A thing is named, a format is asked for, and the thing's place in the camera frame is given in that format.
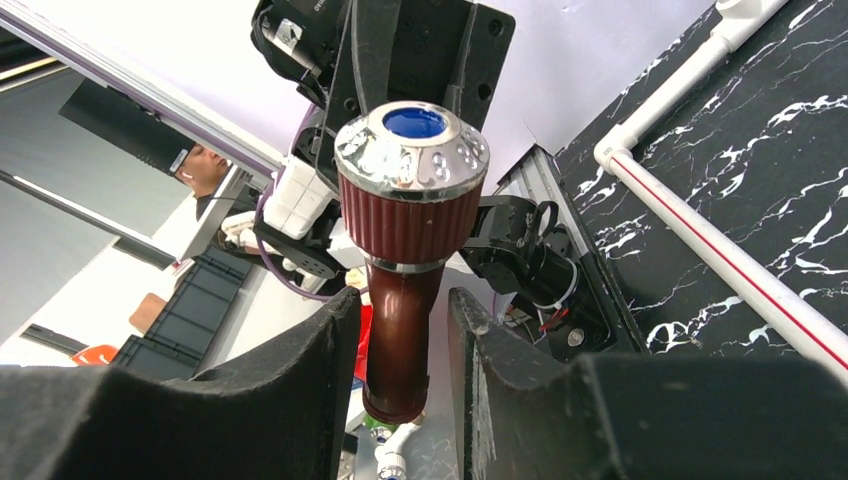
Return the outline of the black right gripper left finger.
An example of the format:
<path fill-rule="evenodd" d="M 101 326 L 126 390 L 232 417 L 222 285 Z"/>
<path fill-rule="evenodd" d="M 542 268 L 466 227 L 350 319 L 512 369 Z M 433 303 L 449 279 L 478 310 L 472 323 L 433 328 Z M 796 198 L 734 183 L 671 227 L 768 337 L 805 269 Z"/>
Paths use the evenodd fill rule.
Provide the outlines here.
<path fill-rule="evenodd" d="M 190 380 L 119 367 L 5 367 L 5 479 L 333 479 L 360 295 Z"/>

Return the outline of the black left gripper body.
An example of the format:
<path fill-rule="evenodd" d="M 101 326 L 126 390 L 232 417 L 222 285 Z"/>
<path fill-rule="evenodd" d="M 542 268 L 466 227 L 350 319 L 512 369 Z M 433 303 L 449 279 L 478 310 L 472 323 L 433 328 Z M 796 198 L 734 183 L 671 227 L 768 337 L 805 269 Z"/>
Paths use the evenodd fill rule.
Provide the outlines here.
<path fill-rule="evenodd" d="M 515 18 L 472 1 L 352 1 L 314 162 L 338 190 L 333 142 L 347 122 L 391 101 L 440 105 L 481 129 Z"/>

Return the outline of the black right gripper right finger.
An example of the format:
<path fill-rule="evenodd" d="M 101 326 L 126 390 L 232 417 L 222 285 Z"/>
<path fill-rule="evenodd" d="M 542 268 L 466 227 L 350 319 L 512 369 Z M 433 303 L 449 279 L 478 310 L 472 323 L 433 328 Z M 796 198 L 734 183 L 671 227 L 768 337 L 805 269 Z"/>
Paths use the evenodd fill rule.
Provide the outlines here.
<path fill-rule="evenodd" d="M 798 357 L 582 354 L 562 364 L 448 298 L 464 479 L 843 479 L 847 392 Z"/>

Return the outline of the dark red water faucet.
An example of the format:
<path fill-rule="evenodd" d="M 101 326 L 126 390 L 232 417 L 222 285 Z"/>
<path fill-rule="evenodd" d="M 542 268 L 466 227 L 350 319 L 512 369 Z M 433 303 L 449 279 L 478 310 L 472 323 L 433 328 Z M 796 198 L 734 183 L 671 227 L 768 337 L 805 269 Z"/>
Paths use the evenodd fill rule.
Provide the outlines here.
<path fill-rule="evenodd" d="M 343 126 L 335 160 L 373 307 L 364 407 L 407 423 L 425 408 L 430 314 L 446 262 L 474 227 L 489 147 L 442 106 L 395 101 Z"/>

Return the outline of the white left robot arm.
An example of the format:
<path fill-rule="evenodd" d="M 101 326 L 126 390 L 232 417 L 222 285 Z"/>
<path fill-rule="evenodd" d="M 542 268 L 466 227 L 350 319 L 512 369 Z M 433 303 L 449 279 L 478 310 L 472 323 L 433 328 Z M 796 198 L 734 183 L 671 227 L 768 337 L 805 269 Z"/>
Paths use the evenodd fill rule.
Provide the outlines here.
<path fill-rule="evenodd" d="M 375 293 L 431 293 L 468 238 L 515 18 L 476 1 L 262 1 L 250 38 L 311 107 L 292 154 L 341 205 Z"/>

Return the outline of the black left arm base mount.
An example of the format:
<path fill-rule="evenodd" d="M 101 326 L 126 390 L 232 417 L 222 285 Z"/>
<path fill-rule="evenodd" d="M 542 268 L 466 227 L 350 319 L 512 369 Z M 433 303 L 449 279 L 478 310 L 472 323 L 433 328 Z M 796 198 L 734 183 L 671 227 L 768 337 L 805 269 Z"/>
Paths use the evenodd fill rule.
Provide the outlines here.
<path fill-rule="evenodd" d="M 507 304 L 496 318 L 565 363 L 581 353 L 643 352 L 643 336 L 614 276 L 569 200 L 480 201 L 460 254 Z"/>

